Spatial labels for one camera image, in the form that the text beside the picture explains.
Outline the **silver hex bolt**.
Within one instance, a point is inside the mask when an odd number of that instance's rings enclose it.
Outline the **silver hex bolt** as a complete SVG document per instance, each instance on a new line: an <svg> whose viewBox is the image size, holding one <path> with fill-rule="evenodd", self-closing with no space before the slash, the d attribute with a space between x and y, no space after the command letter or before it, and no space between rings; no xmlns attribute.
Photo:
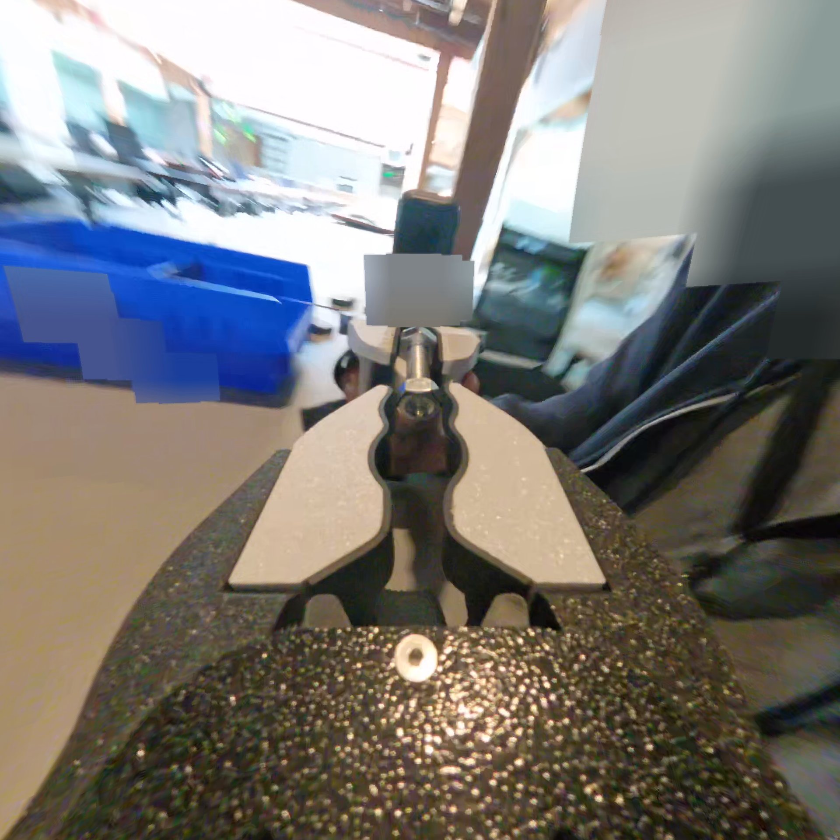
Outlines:
<svg viewBox="0 0 840 840"><path fill-rule="evenodd" d="M433 337L424 328L405 329L401 333L401 355L406 372L399 386L398 407L406 419L414 424L434 419L438 413L437 391L426 395L402 395L403 382L408 377L432 377Z"/></svg>

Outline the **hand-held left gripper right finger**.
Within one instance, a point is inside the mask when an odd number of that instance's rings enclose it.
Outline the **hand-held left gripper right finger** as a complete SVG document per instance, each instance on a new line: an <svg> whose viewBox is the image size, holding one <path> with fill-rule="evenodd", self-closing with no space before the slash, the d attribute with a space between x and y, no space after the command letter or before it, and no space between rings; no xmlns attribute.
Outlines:
<svg viewBox="0 0 840 840"><path fill-rule="evenodd" d="M547 450L515 418L459 383L448 387L462 445L445 517L455 541L523 584L603 589L606 578Z"/></svg>

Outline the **pale printed poster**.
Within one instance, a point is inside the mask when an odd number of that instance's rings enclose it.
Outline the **pale printed poster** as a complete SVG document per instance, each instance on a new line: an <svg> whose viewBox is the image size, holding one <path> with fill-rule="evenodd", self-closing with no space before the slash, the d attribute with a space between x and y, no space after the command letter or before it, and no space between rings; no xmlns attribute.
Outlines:
<svg viewBox="0 0 840 840"><path fill-rule="evenodd" d="M681 234L590 247L542 372L560 379L577 361L595 364L611 356L656 310L696 239Z"/></svg>

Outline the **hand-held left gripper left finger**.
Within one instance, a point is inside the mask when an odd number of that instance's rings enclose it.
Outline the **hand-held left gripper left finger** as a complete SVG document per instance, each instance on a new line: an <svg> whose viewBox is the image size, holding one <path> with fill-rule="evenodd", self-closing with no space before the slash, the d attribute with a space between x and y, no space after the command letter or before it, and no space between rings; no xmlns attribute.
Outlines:
<svg viewBox="0 0 840 840"><path fill-rule="evenodd" d="M392 502L375 450L391 394L378 385L299 437L231 571L231 590L300 591L385 540Z"/></svg>

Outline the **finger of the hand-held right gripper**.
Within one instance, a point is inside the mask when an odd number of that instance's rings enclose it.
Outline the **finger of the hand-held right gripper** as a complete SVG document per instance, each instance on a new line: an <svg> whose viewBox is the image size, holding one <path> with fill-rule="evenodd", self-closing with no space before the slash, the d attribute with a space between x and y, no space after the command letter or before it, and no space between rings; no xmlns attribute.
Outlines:
<svg viewBox="0 0 840 840"><path fill-rule="evenodd" d="M398 330L350 321L349 349L358 360L358 385L392 385Z"/></svg>
<svg viewBox="0 0 840 840"><path fill-rule="evenodd" d="M481 347L481 337L473 330L438 330L437 357L444 379L462 383L473 371Z"/></svg>

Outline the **wide brown wooden post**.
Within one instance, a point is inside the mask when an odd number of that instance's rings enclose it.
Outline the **wide brown wooden post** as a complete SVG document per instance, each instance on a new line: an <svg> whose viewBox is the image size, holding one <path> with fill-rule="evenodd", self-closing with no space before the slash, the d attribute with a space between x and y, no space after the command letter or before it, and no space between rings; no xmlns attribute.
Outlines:
<svg viewBox="0 0 840 840"><path fill-rule="evenodd" d="M470 259L543 29L544 1L496 1L490 9L453 199L454 252Z"/></svg>

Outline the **row of office desks and chairs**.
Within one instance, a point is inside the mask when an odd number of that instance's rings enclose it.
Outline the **row of office desks and chairs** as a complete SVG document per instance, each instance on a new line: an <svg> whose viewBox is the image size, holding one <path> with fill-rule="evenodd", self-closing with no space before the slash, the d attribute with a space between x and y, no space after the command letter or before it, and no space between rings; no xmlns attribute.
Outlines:
<svg viewBox="0 0 840 840"><path fill-rule="evenodd" d="M64 136L38 136L2 108L2 199L26 202L37 187L57 187L73 195L89 219L98 203L117 203L120 193L171 213L191 200L220 216L281 211L393 234L396 199L381 192L387 184L375 146L331 143L270 122L256 127L256 164L202 155L178 161L142 146L122 125L108 138L75 122L65 124Z"/></svg>

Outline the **blue plastic bin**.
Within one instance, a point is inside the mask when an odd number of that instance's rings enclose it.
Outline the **blue plastic bin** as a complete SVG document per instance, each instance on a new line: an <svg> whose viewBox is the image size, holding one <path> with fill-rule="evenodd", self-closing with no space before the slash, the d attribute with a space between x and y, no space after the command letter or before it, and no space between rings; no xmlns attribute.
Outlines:
<svg viewBox="0 0 840 840"><path fill-rule="evenodd" d="M291 386L312 316L295 262L69 219L2 224L2 363L201 403Z"/></svg>

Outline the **person's navy zip jacket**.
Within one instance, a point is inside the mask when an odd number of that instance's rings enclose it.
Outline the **person's navy zip jacket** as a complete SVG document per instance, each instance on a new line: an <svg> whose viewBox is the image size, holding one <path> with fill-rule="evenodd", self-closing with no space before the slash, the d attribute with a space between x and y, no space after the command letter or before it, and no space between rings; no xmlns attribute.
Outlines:
<svg viewBox="0 0 840 840"><path fill-rule="evenodd" d="M668 493L797 382L803 362L697 352L568 452L629 514Z"/></svg>

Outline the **thin brown wooden post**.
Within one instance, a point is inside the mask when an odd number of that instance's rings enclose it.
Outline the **thin brown wooden post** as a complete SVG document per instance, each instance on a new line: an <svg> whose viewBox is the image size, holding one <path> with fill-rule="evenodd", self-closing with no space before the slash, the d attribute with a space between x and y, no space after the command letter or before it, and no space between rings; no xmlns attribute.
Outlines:
<svg viewBox="0 0 840 840"><path fill-rule="evenodd" d="M448 84L449 71L453 54L442 50L439 54L432 107L430 108L426 139L423 147L421 165L417 180L417 187L421 192L438 193L435 186L438 176L436 170L447 167L452 154L449 151L446 131L442 129L442 114L445 104L445 93Z"/></svg>

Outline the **person's right hand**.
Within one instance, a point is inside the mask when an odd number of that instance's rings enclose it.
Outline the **person's right hand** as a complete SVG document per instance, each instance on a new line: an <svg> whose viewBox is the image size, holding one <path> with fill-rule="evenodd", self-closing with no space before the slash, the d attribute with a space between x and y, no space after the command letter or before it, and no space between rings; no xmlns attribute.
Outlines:
<svg viewBox="0 0 840 840"><path fill-rule="evenodd" d="M361 393L358 360L335 372L336 384L348 402ZM468 372L460 381L466 390L480 393L480 381L475 372ZM391 477L411 474L443 475L450 472L448 437L443 409L409 408L408 401L400 402L390 422L388 471Z"/></svg>

